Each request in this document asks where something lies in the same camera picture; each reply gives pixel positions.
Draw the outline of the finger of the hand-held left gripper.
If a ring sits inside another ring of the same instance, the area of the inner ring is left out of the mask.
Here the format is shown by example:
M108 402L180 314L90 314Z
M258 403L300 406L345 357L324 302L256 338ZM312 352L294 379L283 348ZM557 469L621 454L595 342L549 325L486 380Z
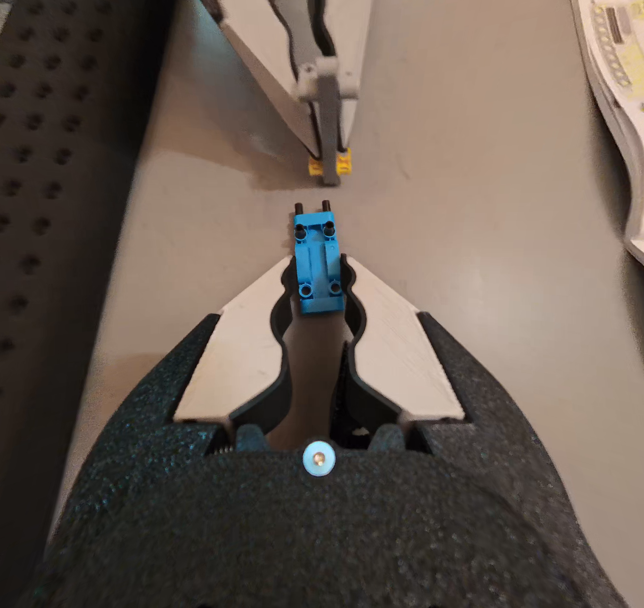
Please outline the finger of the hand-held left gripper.
M220 29L280 117L314 157L317 130L308 103L293 97L296 73L288 28L270 0L216 0Z
M325 0L323 24L333 45L330 62L323 62L323 78L331 83L331 110L336 149L349 148L356 117L373 0Z

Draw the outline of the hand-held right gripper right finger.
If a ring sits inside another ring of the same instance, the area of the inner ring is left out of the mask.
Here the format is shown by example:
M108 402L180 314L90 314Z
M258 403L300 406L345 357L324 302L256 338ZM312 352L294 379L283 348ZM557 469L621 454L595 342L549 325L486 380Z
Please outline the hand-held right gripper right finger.
M423 326L421 311L357 259L341 256L344 342L332 398L332 440L365 449L377 430L462 423L466 411Z

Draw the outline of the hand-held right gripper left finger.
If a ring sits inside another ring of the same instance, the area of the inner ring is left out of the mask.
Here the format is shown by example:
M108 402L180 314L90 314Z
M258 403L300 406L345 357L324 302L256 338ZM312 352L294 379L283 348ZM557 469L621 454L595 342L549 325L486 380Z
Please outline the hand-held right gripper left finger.
M286 256L226 303L173 415L175 423L217 424L230 434L254 424L264 434L284 420L292 379L284 335L294 257Z

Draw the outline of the short grey connector piece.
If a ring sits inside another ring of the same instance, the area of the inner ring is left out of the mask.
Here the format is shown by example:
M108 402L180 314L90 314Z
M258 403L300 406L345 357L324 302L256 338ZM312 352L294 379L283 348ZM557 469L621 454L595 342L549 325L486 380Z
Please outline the short grey connector piece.
M331 100L357 100L359 88L359 77L343 70L338 57L321 56L300 66L293 96L300 102L320 101L327 95Z

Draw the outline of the long grey building beam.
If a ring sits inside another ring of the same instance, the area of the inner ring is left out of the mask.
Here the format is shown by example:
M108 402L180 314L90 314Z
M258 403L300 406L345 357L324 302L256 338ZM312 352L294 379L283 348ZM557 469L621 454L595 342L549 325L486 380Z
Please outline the long grey building beam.
M339 147L339 117L341 112L336 62L336 59L333 57L320 57L316 61L318 68L319 159L323 171L323 183L333 187L341 183L336 168Z

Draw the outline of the blue panel with black pins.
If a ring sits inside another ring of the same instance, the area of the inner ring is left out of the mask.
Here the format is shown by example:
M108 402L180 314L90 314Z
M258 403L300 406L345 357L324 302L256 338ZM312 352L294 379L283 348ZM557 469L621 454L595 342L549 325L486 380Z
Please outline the blue panel with black pins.
M294 205L294 256L300 309L304 315L344 311L341 253L330 202L319 212Z

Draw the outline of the black perforated pad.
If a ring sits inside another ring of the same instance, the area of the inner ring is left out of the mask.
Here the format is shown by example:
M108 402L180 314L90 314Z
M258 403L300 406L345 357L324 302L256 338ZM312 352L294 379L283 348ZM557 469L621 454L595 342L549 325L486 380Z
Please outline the black perforated pad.
M175 0L15 0L1 34L1 593L41 557Z

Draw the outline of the instruction booklet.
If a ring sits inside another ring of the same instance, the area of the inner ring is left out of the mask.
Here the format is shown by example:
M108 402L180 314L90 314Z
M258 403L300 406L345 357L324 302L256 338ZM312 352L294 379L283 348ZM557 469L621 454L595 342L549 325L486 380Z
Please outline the instruction booklet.
M643 0L571 0L587 80L624 160L624 245L643 264Z

